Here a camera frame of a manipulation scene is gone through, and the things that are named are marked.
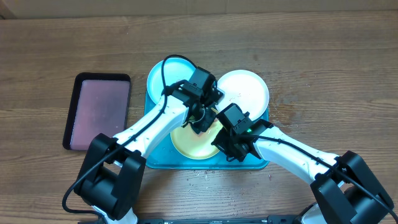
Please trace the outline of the yellow-green plate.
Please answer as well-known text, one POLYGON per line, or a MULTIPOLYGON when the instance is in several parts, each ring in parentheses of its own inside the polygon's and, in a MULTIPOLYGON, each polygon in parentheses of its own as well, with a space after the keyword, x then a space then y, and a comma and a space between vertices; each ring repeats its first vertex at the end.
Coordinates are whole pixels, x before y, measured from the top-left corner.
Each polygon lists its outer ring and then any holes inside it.
POLYGON ((201 160, 208 159, 219 153, 216 146, 211 143, 222 129, 222 124, 215 119, 205 131, 197 134, 191 124, 179 127, 170 133, 174 147, 187 158, 201 160))

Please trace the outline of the light blue plate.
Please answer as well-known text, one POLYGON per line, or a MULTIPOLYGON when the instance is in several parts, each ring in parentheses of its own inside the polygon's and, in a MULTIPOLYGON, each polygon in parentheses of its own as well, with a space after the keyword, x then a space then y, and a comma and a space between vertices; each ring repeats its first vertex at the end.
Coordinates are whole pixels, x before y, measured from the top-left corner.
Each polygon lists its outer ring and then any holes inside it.
MULTIPOLYGON (((164 89, 161 77, 162 64, 163 61, 158 62, 147 77, 147 93, 155 104, 160 101, 164 89)), ((165 84, 171 85, 180 80, 189 80, 195 69, 195 66, 185 59, 169 58, 164 65, 165 84)))

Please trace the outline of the white plate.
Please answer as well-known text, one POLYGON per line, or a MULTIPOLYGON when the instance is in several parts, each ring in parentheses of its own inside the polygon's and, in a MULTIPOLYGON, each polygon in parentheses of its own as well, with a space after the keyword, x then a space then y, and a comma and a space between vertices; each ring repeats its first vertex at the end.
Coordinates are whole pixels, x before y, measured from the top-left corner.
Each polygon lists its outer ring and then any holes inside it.
POLYGON ((224 74, 217 82, 224 93, 216 105, 220 112, 231 103, 237 104, 243 113, 249 112, 249 118, 256 120, 265 112, 269 104, 269 89, 265 81, 254 72, 233 70, 224 74))

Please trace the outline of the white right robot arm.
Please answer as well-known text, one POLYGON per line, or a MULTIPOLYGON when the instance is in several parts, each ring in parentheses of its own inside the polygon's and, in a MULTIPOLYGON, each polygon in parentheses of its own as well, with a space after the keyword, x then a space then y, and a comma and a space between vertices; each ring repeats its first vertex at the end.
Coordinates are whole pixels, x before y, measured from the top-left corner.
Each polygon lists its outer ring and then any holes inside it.
POLYGON ((316 202, 297 223, 379 223, 387 214, 397 218, 384 187, 352 151, 342 156, 319 151, 263 119, 224 122, 213 145, 232 160, 253 154, 276 163, 309 184, 316 202))

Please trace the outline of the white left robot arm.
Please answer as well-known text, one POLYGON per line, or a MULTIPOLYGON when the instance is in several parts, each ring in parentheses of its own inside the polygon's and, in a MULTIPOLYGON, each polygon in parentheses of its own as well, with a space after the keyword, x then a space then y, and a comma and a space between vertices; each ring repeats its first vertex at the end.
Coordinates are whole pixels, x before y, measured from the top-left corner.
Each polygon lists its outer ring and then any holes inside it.
POLYGON ((215 119, 217 87, 167 86, 143 118, 125 131, 97 135, 90 143, 76 182, 69 188, 92 206, 100 223, 136 223, 132 208, 139 195, 146 159, 174 129, 191 124, 204 133, 215 119))

